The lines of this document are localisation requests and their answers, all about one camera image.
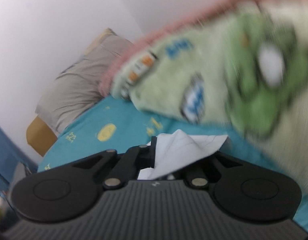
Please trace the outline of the mustard yellow headboard cushion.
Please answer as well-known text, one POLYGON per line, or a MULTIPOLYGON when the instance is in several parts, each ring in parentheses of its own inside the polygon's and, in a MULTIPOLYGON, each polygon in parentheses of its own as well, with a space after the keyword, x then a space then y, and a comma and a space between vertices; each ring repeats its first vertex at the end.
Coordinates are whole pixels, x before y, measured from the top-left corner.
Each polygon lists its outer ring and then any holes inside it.
POLYGON ((36 116, 27 127, 26 140, 28 145, 43 157, 57 141, 57 136, 43 120, 36 116))

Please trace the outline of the pink fuzzy blanket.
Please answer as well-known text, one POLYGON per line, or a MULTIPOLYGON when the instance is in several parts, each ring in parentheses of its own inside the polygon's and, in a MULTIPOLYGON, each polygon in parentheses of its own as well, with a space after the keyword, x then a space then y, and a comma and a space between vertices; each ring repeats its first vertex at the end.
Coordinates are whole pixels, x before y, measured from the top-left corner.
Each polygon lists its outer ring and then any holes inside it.
POLYGON ((108 67, 106 72, 101 75, 98 85, 100 95, 103 97, 108 96, 113 79, 117 72, 121 70, 123 64, 133 57, 133 55, 144 50, 148 45, 153 44, 153 42, 165 37, 168 34, 176 33, 185 27, 199 26, 227 12, 233 11, 236 9, 238 4, 243 1, 253 1, 259 4, 265 0, 220 0, 213 3, 209 7, 202 8, 188 16, 184 16, 183 18, 169 23, 138 39, 131 46, 129 46, 129 48, 126 48, 123 53, 108 67))

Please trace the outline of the teal patterned bed sheet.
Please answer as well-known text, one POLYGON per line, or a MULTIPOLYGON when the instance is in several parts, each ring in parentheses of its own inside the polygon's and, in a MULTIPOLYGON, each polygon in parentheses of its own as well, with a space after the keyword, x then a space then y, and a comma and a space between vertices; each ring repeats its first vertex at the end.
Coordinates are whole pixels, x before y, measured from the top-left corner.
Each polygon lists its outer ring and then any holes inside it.
POLYGON ((221 152, 293 176, 230 126, 191 124, 155 113, 140 112, 132 103, 112 97, 101 100, 65 128, 43 157, 38 171, 47 171, 109 148, 124 154, 132 146, 149 144, 152 137, 172 134, 178 129, 188 135, 226 134, 228 140, 219 149, 221 152))

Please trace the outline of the white garment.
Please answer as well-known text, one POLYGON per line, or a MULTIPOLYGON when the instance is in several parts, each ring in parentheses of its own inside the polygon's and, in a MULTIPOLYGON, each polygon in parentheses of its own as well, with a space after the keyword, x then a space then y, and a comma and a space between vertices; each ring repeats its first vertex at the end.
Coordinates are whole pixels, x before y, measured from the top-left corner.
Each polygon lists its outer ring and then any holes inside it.
POLYGON ((155 180, 216 153, 228 135, 188 135, 178 129, 172 134, 156 137, 153 168, 140 170, 139 180, 155 180))

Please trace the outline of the blue folding chair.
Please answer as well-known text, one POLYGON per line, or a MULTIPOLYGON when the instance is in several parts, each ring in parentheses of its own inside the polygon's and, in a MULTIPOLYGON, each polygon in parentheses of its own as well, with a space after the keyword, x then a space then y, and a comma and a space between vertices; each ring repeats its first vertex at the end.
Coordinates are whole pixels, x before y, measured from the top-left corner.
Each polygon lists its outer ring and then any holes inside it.
POLYGON ((24 164, 31 172, 37 171, 37 165, 0 128, 0 192, 9 188, 19 163, 24 164))

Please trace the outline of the green cartoon fleece blanket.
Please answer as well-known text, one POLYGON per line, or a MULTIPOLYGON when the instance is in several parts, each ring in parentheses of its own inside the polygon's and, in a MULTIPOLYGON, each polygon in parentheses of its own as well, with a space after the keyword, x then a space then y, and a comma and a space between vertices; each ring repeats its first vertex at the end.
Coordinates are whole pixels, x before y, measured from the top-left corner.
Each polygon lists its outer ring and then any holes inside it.
POLYGON ((123 61, 110 94, 233 127, 308 193, 308 2, 246 2, 148 41, 123 61))

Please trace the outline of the yellow pillow behind grey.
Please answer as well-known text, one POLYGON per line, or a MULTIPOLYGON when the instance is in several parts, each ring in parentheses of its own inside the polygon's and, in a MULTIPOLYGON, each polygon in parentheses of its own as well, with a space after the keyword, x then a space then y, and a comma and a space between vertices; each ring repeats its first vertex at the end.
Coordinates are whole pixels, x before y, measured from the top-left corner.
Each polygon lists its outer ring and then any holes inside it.
POLYGON ((116 33, 110 29, 105 29, 97 38, 87 47, 87 49, 83 52, 83 55, 88 55, 93 49, 95 49, 98 45, 102 44, 106 38, 116 35, 116 33))

